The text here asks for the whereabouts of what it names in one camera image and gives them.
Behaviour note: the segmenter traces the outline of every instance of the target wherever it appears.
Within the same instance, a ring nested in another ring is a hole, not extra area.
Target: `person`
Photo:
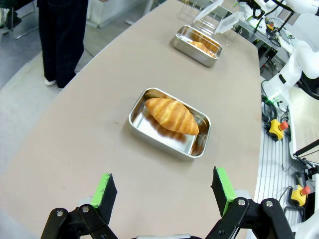
[[[37,0],[45,84],[63,89],[84,51],[88,0]]]

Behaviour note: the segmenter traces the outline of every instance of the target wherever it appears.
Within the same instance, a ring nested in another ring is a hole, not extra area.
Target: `croissant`
[[[164,98],[148,99],[145,103],[149,113],[168,130],[198,135],[198,125],[189,110],[178,101]]]
[[[206,52],[207,54],[212,55],[212,53],[210,52],[210,50],[208,50],[207,47],[206,47],[203,43],[198,42],[198,41],[191,41],[190,43],[193,44],[194,46],[196,46],[197,48],[203,50],[203,51]]]

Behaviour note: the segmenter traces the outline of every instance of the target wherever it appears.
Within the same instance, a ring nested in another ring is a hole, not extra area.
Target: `chair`
[[[17,40],[25,35],[27,35],[28,33],[38,29],[39,27],[34,27],[30,30],[28,30],[27,32],[15,37],[14,35],[14,27],[13,27],[13,19],[14,19],[14,11],[18,10],[22,7],[24,7],[27,4],[32,4],[33,6],[33,10],[27,14],[25,14],[24,16],[19,17],[20,19],[32,14],[35,12],[35,3],[34,0],[0,0],[0,8],[6,8],[6,9],[10,9],[11,10],[11,32],[12,32],[12,37],[13,39]]]

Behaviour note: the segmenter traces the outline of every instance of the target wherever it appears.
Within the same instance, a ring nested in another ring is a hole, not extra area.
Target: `green tape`
[[[220,179],[220,182],[222,184],[224,193],[225,193],[225,197],[226,197],[226,205],[224,208],[224,212],[223,215],[225,214],[225,212],[228,209],[228,206],[231,202],[234,201],[235,198],[237,198],[235,190],[233,188],[233,186],[231,185],[231,182],[227,176],[226,170],[224,168],[217,168],[217,173]]]
[[[100,206],[105,189],[106,189],[106,185],[108,184],[110,176],[111,176],[111,174],[103,174],[102,175],[100,182],[99,182],[99,185],[98,185],[98,188],[96,189],[94,196],[92,198],[92,201],[91,201],[91,205],[94,208],[98,208]]]

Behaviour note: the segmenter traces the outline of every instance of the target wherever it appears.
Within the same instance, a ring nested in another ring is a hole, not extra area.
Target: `rectangular metal tray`
[[[203,43],[214,56],[191,44],[190,42],[192,41]],[[173,40],[173,47],[207,67],[214,65],[216,60],[219,59],[222,50],[217,41],[189,25],[185,25],[178,30]]]
[[[181,102],[194,116],[199,134],[182,134],[162,127],[145,107],[146,100],[158,97]],[[141,94],[130,112],[129,123],[135,135],[182,159],[198,158],[203,155],[211,128],[210,120],[205,114],[157,88],[148,88]]]

